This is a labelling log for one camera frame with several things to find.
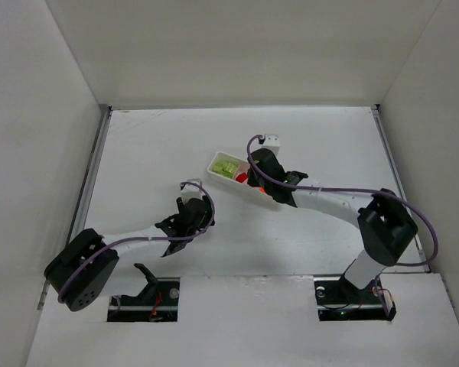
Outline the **red lego arch piece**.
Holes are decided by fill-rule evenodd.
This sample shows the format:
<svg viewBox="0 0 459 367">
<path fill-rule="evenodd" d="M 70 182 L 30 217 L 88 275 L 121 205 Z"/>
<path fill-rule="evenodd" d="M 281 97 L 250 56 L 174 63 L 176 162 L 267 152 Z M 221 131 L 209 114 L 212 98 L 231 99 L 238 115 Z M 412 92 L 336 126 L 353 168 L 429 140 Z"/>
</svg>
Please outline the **red lego arch piece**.
<svg viewBox="0 0 459 367">
<path fill-rule="evenodd" d="M 242 172 L 238 176 L 236 176 L 235 181 L 239 183 L 244 183 L 248 179 L 248 175 L 245 172 Z"/>
</svg>

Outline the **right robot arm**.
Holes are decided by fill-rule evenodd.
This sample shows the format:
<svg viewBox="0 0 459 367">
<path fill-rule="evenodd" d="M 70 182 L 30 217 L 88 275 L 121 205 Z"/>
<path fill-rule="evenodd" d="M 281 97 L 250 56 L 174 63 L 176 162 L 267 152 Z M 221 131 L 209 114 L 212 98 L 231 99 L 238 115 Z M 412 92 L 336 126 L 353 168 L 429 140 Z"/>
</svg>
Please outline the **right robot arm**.
<svg viewBox="0 0 459 367">
<path fill-rule="evenodd" d="M 261 187 L 275 202 L 311 209 L 343 220 L 360 231 L 363 250 L 341 275 L 342 287 L 363 290 L 384 269 L 396 265 L 418 232 L 414 219 L 395 200 L 381 194 L 328 192 L 307 174 L 285 171 L 268 148 L 252 152 L 248 185 Z"/>
</svg>

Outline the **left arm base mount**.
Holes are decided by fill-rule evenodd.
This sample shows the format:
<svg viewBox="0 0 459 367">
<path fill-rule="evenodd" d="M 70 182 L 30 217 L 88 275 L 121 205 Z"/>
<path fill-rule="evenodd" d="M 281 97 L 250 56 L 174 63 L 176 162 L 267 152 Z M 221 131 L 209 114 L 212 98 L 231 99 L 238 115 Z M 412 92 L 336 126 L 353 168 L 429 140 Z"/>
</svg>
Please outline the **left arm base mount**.
<svg viewBox="0 0 459 367">
<path fill-rule="evenodd" d="M 106 321 L 110 323 L 174 323 L 178 318 L 180 278 L 157 278 L 145 265 L 135 263 L 144 276 L 144 287 L 134 296 L 110 298 Z"/>
</svg>

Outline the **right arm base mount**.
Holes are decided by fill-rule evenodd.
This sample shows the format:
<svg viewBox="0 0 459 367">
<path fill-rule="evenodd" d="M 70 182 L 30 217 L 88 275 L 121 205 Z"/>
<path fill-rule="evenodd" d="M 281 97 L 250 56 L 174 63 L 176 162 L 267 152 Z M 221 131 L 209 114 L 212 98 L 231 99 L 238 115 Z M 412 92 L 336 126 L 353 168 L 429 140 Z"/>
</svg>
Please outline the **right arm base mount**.
<svg viewBox="0 0 459 367">
<path fill-rule="evenodd" d="M 394 297 L 379 279 L 359 290 L 340 277 L 315 278 L 314 296 L 320 321 L 391 322 L 397 314 Z"/>
</svg>

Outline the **green lego block large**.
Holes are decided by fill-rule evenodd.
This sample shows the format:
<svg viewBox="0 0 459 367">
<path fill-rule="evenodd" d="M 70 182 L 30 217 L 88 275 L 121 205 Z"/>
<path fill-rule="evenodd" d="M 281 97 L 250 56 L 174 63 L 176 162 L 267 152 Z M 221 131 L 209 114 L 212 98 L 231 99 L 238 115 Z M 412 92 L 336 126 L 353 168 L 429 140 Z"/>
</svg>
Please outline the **green lego block large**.
<svg viewBox="0 0 459 367">
<path fill-rule="evenodd" d="M 225 172 L 226 163 L 224 161 L 218 161 L 213 164 L 212 172 L 217 174 L 224 174 Z"/>
</svg>

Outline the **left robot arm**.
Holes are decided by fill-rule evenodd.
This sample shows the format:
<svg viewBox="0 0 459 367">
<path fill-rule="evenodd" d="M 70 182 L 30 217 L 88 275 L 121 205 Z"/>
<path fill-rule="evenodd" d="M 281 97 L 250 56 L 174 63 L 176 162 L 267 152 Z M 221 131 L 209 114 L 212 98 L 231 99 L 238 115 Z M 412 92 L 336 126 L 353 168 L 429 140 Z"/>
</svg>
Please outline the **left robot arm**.
<svg viewBox="0 0 459 367">
<path fill-rule="evenodd" d="M 140 295 L 153 294 L 148 288 L 155 285 L 155 276 L 142 257 L 173 255 L 215 224 L 214 204 L 207 195 L 188 201 L 179 197 L 177 209 L 174 215 L 131 234 L 102 236 L 92 228 L 82 230 L 44 270 L 58 301 L 77 312 L 98 297 L 127 295 L 124 287 L 109 280 L 116 269 L 124 267 L 142 272 L 147 284 Z"/>
</svg>

